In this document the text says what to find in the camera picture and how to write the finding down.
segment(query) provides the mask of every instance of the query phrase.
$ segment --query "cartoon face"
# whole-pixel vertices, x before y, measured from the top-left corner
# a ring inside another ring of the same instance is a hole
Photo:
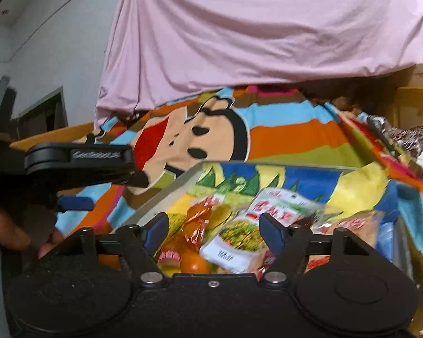
[[[179,176],[204,160],[246,160],[248,131],[232,104],[214,96],[190,118],[186,107],[153,118],[133,140],[136,168],[154,184],[165,170]]]

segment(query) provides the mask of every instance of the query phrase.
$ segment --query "orange fruit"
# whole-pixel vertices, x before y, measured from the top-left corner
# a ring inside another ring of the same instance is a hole
[[[180,261],[182,273],[209,274],[210,266],[198,253],[185,252]]]

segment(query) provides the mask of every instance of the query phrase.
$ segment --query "draped pink fabric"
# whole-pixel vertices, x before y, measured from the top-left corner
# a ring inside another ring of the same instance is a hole
[[[226,85],[423,63],[423,0],[120,0],[96,121]]]

